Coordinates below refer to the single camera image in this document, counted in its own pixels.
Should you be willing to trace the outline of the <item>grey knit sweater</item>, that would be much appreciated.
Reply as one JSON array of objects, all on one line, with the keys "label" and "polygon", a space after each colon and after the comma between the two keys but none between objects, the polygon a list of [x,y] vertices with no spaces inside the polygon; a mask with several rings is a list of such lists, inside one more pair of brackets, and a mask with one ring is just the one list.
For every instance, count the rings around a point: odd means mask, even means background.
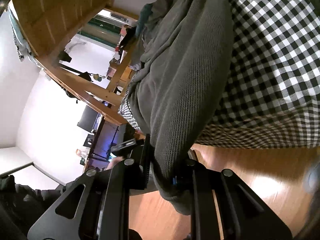
[{"label": "grey knit sweater", "polygon": [[153,181],[183,215],[191,213],[183,179],[188,151],[219,104],[232,47],[228,0],[176,0],[129,88],[132,115],[154,149]]}]

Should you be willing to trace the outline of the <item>dark desk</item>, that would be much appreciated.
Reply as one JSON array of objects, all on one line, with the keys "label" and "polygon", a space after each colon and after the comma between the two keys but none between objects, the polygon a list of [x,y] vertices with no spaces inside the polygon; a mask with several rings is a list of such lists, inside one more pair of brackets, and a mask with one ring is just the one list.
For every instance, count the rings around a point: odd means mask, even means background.
[{"label": "dark desk", "polygon": [[102,118],[84,165],[84,172],[91,168],[106,168],[109,164],[111,147],[122,142],[120,126]]}]

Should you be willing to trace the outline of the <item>black monitor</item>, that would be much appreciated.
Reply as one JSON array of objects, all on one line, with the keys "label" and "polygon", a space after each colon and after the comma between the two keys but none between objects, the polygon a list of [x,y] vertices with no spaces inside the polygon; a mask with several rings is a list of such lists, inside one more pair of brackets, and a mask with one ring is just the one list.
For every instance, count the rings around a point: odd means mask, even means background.
[{"label": "black monitor", "polygon": [[100,114],[89,106],[86,106],[77,126],[85,131],[92,133],[97,130],[98,118]]}]

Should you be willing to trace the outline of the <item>black white checkered bedsheet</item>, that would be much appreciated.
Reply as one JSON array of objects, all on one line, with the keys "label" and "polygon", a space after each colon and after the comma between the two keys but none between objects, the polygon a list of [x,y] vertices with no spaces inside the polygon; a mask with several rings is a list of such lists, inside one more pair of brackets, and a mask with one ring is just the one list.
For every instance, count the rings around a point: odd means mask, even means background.
[{"label": "black white checkered bedsheet", "polygon": [[[228,77],[213,117],[194,144],[319,146],[319,15],[315,7],[310,0],[228,2],[233,24]],[[118,113],[142,132],[127,99],[132,80]]]}]

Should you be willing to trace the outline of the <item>white air conditioner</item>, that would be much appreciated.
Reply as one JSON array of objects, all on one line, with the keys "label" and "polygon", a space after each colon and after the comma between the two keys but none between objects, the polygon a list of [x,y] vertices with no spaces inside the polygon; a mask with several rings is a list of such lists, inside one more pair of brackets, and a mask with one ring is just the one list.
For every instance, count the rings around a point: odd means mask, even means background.
[{"label": "white air conditioner", "polygon": [[110,17],[115,20],[115,21],[118,21],[124,25],[129,25],[129,26],[136,26],[136,20],[131,18],[131,17],[127,17],[127,16],[124,16],[122,14],[119,14],[119,13],[116,13],[116,12],[111,12],[111,15]]}]

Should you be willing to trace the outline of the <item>teal pillow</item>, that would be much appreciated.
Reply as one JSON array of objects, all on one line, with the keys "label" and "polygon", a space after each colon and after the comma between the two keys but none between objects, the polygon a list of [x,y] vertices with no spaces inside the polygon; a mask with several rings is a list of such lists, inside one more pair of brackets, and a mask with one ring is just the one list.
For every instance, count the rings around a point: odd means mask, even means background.
[{"label": "teal pillow", "polygon": [[142,31],[144,30],[145,24],[147,23],[149,16],[152,14],[152,7],[153,7],[152,3],[147,3],[141,9],[140,16],[136,25],[136,34],[135,34],[136,37],[139,37]]}]

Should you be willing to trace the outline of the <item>grey-green jacket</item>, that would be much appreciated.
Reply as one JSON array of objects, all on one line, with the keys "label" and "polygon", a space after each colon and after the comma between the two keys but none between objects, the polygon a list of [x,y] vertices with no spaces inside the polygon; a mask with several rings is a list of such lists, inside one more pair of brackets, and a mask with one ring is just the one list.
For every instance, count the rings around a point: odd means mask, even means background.
[{"label": "grey-green jacket", "polygon": [[157,29],[165,15],[169,12],[176,0],[156,0],[152,7],[152,14],[149,16],[145,28],[139,37],[136,37],[137,43],[131,55],[130,68],[139,71],[144,68],[145,60],[141,59],[146,52],[150,41],[156,36]]}]

